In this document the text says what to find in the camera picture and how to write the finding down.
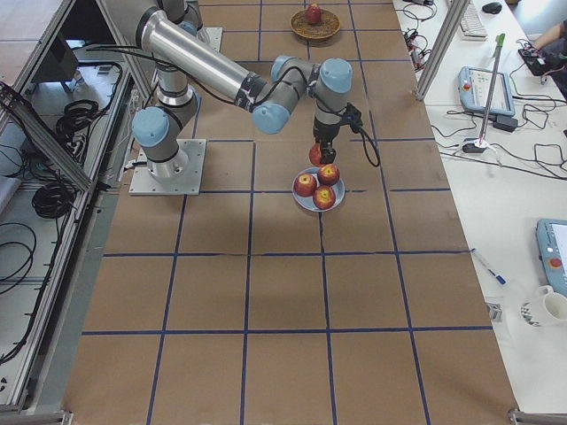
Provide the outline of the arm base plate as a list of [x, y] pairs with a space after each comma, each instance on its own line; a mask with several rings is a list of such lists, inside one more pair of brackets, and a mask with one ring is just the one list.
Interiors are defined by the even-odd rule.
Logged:
[[179, 150], [168, 162], [150, 161], [138, 153], [128, 193], [133, 196], [197, 196], [200, 193], [206, 139], [178, 139]]
[[197, 30], [195, 56], [200, 60], [217, 60], [221, 56], [221, 27], [202, 27]]

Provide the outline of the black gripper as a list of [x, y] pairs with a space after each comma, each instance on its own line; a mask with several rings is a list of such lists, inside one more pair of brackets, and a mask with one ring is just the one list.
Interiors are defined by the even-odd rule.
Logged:
[[346, 104], [342, 112], [325, 112], [332, 116], [331, 123], [315, 117], [314, 137], [319, 144], [321, 152], [321, 163], [323, 165], [333, 164], [336, 158], [336, 150], [332, 146], [334, 138], [338, 135], [339, 129], [343, 126], [350, 127], [355, 134], [362, 131], [361, 112], [351, 103]]

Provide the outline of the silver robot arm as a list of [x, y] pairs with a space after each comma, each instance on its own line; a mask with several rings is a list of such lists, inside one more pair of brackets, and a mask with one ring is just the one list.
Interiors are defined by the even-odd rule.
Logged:
[[250, 112], [255, 127], [265, 134], [279, 133], [301, 97], [312, 97], [313, 132], [325, 164], [335, 159], [332, 142], [341, 127], [363, 131], [361, 114], [348, 101], [353, 69], [342, 58], [316, 64], [281, 55], [272, 65], [272, 81], [266, 82], [183, 28], [181, 1], [107, 1], [105, 8], [128, 42], [154, 54], [159, 64], [188, 74]]

